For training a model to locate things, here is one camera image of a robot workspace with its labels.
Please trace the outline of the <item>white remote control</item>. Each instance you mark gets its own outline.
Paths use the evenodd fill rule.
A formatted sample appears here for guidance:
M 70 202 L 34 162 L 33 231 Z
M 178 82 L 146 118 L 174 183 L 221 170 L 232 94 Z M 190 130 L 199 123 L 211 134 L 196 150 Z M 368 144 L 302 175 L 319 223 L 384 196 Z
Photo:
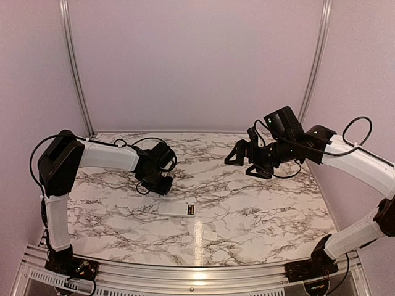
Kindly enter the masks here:
M 170 203 L 161 202 L 158 207 L 158 214 L 170 217 L 194 217 L 187 215 L 187 206 L 190 203 Z

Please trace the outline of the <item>white battery cover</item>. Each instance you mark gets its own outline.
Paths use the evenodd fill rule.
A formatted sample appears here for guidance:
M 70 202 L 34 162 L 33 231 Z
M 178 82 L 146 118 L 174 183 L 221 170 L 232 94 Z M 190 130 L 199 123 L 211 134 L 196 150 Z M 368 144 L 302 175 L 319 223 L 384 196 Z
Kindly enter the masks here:
M 218 238 L 218 234 L 216 232 L 211 232 L 211 231 L 204 231 L 203 233 L 203 239 L 209 240 L 209 241 L 216 241 Z

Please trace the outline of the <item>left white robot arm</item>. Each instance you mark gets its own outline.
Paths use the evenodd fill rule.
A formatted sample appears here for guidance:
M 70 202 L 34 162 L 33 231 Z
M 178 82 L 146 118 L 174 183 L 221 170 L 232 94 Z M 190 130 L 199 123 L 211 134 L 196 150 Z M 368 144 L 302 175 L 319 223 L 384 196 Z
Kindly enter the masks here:
M 109 144 L 74 135 L 63 129 L 39 142 L 48 142 L 31 177 L 41 191 L 41 217 L 53 263 L 64 274 L 73 274 L 78 261 L 68 231 L 67 202 L 80 168 L 95 167 L 133 173 L 148 192 L 166 195 L 173 179 L 168 175 L 177 164 L 174 151 L 163 140 L 152 149 L 130 144 Z

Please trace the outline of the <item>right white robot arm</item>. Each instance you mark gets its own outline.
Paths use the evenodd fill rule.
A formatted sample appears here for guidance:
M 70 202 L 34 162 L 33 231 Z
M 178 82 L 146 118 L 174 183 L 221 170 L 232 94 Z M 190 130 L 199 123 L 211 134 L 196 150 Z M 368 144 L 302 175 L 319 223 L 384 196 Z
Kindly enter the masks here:
M 291 107 L 282 107 L 264 117 L 260 124 L 274 142 L 259 145 L 256 127 L 248 129 L 249 140 L 238 141 L 225 164 L 242 166 L 249 176 L 270 179 L 282 163 L 310 160 L 341 170 L 369 185 L 383 196 L 376 209 L 336 234 L 323 238 L 306 262 L 306 271 L 319 276 L 330 262 L 384 236 L 394 236 L 394 164 L 353 144 L 335 131 L 315 125 L 304 131 Z

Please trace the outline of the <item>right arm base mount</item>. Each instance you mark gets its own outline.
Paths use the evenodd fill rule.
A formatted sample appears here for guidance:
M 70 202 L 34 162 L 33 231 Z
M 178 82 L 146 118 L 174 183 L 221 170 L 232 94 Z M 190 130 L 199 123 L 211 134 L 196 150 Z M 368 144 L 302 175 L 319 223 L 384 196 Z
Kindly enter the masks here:
M 335 261 L 325 261 L 318 258 L 290 262 L 285 264 L 284 267 L 289 282 L 325 277 L 339 271 Z

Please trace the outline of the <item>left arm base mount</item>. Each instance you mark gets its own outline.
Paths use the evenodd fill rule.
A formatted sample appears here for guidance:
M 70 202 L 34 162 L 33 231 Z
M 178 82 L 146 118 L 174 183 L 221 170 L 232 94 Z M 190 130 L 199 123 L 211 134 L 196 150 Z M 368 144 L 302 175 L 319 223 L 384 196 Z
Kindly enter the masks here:
M 77 257 L 48 260 L 45 269 L 68 278 L 78 278 L 93 281 L 96 278 L 99 263 Z

